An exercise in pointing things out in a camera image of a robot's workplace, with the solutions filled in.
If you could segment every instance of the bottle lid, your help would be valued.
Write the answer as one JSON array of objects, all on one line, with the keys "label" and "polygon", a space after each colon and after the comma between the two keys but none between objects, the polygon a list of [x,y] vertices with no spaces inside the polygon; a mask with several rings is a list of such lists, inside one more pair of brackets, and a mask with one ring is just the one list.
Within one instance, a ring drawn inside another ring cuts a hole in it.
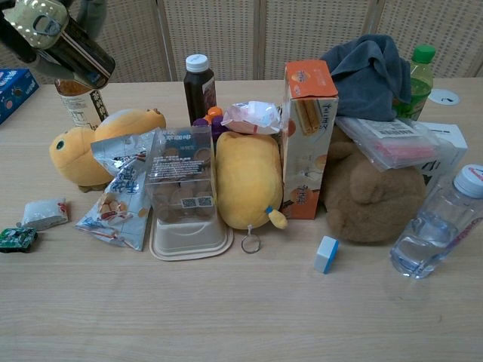
[{"label": "bottle lid", "polygon": [[432,58],[436,54],[436,49],[429,44],[421,44],[415,47],[413,52],[413,61],[418,63],[431,63]]},{"label": "bottle lid", "polygon": [[454,187],[471,198],[483,198],[483,166],[467,164],[453,181]]},{"label": "bottle lid", "polygon": [[193,73],[201,73],[210,67],[208,57],[204,54],[193,54],[186,57],[186,70]]}]

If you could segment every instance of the metal key ring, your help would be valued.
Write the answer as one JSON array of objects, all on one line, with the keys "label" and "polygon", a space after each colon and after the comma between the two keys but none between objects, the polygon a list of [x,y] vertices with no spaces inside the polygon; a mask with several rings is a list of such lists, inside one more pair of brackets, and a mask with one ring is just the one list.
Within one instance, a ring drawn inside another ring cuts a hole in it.
[{"label": "metal key ring", "polygon": [[[256,238],[257,239],[257,247],[254,249],[254,250],[247,250],[245,248],[245,242],[248,238]],[[241,249],[246,252],[246,254],[255,254],[256,252],[258,252],[260,250],[262,246],[262,242],[260,241],[260,238],[258,238],[258,236],[256,235],[253,235],[253,234],[249,234],[249,235],[246,235],[242,240],[241,240]]]}]

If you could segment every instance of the green bottle cap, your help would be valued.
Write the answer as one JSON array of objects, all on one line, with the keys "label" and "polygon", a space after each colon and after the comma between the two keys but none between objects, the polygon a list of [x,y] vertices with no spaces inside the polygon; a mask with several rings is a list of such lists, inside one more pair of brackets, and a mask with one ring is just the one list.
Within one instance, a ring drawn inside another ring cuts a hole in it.
[{"label": "green bottle cap", "polygon": [[431,63],[432,58],[436,54],[436,49],[429,44],[421,44],[415,47],[413,52],[413,61],[418,63]]}]

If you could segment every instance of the orange cardboard box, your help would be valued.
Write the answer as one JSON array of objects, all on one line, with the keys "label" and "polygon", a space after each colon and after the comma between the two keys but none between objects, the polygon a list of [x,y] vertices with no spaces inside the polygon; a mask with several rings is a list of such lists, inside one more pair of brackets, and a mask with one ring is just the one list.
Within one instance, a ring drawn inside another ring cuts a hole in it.
[{"label": "orange cardboard box", "polygon": [[337,113],[337,89],[323,60],[287,63],[282,109],[283,214],[314,219]]}]

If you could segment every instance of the blue and white eraser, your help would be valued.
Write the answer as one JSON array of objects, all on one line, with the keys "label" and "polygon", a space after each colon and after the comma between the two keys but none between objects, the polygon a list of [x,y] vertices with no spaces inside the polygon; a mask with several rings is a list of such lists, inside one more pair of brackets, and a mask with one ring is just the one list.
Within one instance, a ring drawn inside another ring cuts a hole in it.
[{"label": "blue and white eraser", "polygon": [[330,236],[324,236],[317,249],[315,256],[314,268],[321,273],[327,274],[331,267],[332,260],[334,260],[339,241]]}]

